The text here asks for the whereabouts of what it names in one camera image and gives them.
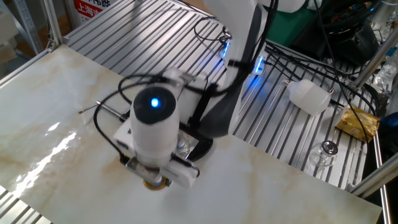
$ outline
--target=glass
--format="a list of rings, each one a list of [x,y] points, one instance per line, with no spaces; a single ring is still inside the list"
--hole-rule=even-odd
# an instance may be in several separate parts
[[[336,162],[337,145],[332,141],[316,144],[310,151],[310,162],[317,167],[330,167]]]
[[[176,155],[186,159],[190,153],[190,143],[188,135],[185,132],[179,130],[177,137],[178,142]]]

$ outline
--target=white plastic bottle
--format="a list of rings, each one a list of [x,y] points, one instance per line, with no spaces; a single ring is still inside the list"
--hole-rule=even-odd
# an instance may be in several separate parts
[[[310,80],[284,80],[284,84],[290,91],[290,101],[312,116],[322,113],[330,102],[330,94]]]

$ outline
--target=red sign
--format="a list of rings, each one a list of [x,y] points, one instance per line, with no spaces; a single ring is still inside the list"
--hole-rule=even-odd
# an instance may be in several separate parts
[[[82,0],[73,0],[73,3],[75,3],[75,8],[80,14],[89,18],[94,17],[102,11],[102,9],[88,4],[87,2],[83,2]]]

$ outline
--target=glass cup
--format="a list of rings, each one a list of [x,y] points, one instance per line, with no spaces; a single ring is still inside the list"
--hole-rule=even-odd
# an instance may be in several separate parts
[[[337,145],[332,141],[316,144],[310,151],[310,162],[317,167],[330,167],[336,162]]]

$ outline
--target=yellow package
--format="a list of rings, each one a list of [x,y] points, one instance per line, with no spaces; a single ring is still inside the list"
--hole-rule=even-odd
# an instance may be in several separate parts
[[[365,127],[368,141],[372,140],[376,135],[376,131],[379,129],[380,119],[359,108],[353,108]],[[366,142],[361,124],[349,106],[340,113],[340,120],[336,125],[336,128],[341,129],[362,142]]]

